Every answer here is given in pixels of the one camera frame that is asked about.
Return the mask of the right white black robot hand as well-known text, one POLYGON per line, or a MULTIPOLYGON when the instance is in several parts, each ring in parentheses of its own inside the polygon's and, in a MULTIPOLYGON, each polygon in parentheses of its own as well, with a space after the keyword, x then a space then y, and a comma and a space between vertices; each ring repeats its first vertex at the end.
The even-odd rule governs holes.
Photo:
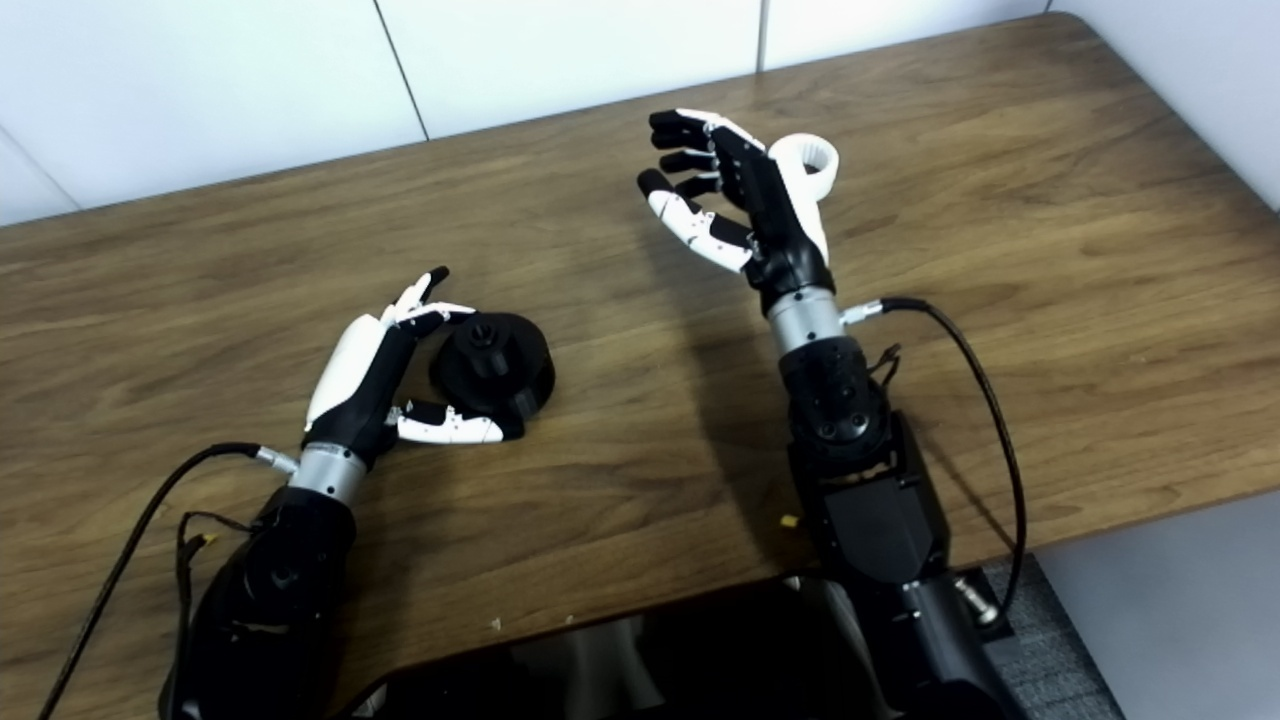
POLYGON ((835 291, 803 159, 712 111, 673 108, 652 113, 648 124, 663 156, 637 187, 676 240, 744 275, 762 313, 804 290, 835 291))

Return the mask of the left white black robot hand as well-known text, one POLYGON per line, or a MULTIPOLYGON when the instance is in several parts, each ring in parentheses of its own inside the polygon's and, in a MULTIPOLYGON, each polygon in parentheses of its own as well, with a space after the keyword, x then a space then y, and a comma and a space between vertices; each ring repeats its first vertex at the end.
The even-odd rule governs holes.
POLYGON ((399 441, 494 445, 525 437, 522 421, 457 401, 396 401, 419 343, 477 315, 475 307, 431 299, 449 273, 433 268, 379 315, 364 314, 346 327, 311 395, 302 450, 337 448, 372 468, 399 441))

